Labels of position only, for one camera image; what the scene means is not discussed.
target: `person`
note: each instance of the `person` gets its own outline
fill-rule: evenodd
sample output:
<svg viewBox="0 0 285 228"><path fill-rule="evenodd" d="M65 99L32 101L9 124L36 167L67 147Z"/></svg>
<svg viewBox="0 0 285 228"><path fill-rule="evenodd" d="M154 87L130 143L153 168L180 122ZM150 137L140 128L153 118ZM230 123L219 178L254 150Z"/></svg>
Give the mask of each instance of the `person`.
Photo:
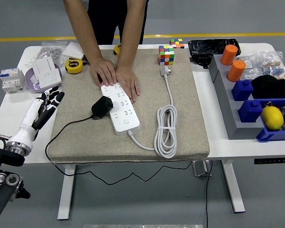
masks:
<svg viewBox="0 0 285 228"><path fill-rule="evenodd" d="M131 102L140 95L132 66L138 44L143 41L148 0L90 0L86 11L82 0L63 0L74 34L89 61L95 83L120 83ZM98 45L112 44L118 26L122 48L116 69L104 59Z"/></svg>

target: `blue bin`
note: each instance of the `blue bin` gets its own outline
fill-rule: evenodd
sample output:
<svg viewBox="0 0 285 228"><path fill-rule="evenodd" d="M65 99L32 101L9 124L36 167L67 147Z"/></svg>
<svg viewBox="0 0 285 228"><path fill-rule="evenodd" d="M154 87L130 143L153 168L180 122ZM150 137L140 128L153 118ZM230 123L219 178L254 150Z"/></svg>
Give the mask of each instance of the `blue bin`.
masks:
<svg viewBox="0 0 285 228"><path fill-rule="evenodd" d="M262 107L268 101L271 101L272 104L277 108L285 106L285 99L257 99L257 100L260 102ZM262 117L261 119L264 125L264 129L256 137L258 142L266 143L268 141L285 140L285 131L277 131L277 132L268 131Z"/></svg>

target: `white cable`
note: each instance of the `white cable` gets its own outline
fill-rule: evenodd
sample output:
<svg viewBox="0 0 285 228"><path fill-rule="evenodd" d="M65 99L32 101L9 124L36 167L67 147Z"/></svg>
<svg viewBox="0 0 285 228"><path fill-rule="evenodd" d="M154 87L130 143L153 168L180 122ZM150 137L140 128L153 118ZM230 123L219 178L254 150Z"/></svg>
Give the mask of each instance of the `white cable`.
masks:
<svg viewBox="0 0 285 228"><path fill-rule="evenodd" d="M176 150L177 150L177 138L176 138L176 121L177 121L177 110L173 106L173 98L171 94L171 90L168 83L167 75L164 74L166 86L168 89L169 97L171 104L166 105L163 108L160 108L157 111L157 132L154 139L154 148L148 148L143 145L141 145L137 140L134 138L133 133L131 130L128 131L129 136L132 138L132 140L142 149L148 150L148 151L156 151L156 153L164 158L170 159L173 158Z"/></svg>

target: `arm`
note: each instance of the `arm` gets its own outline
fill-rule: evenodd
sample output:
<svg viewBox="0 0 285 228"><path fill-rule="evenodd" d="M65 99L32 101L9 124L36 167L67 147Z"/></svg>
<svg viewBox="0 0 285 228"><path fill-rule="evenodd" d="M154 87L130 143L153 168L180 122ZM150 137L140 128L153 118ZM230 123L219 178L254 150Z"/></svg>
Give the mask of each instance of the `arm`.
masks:
<svg viewBox="0 0 285 228"><path fill-rule="evenodd" d="M97 44L93 27L81 0L63 0L74 34L84 54L91 64L91 74L97 85L106 86L117 82L114 65L103 59Z"/></svg>
<svg viewBox="0 0 285 228"><path fill-rule="evenodd" d="M119 55L116 78L129 96L136 101L140 89L135 74L132 71L134 58L143 27L146 0L127 0L128 13L123 30L122 48Z"/></svg>

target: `lemon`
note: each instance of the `lemon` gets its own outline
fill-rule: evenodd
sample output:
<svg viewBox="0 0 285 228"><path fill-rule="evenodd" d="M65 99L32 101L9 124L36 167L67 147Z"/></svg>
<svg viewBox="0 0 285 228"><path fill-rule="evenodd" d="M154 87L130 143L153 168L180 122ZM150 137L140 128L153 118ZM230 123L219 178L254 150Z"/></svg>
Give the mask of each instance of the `lemon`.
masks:
<svg viewBox="0 0 285 228"><path fill-rule="evenodd" d="M284 122L283 114L274 106L263 108L262 118L266 127L273 131L279 130Z"/></svg>

